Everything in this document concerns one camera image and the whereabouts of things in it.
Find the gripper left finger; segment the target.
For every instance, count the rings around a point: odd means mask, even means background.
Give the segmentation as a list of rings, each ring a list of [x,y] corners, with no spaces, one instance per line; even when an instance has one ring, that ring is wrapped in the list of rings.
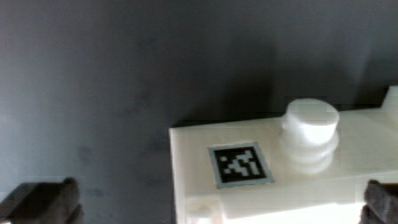
[[[20,184],[0,202],[0,224],[86,224],[75,178]]]

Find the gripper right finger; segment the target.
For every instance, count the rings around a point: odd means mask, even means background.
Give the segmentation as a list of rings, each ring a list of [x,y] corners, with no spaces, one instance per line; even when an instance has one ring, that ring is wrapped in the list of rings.
[[[398,224],[398,183],[368,182],[363,224]]]

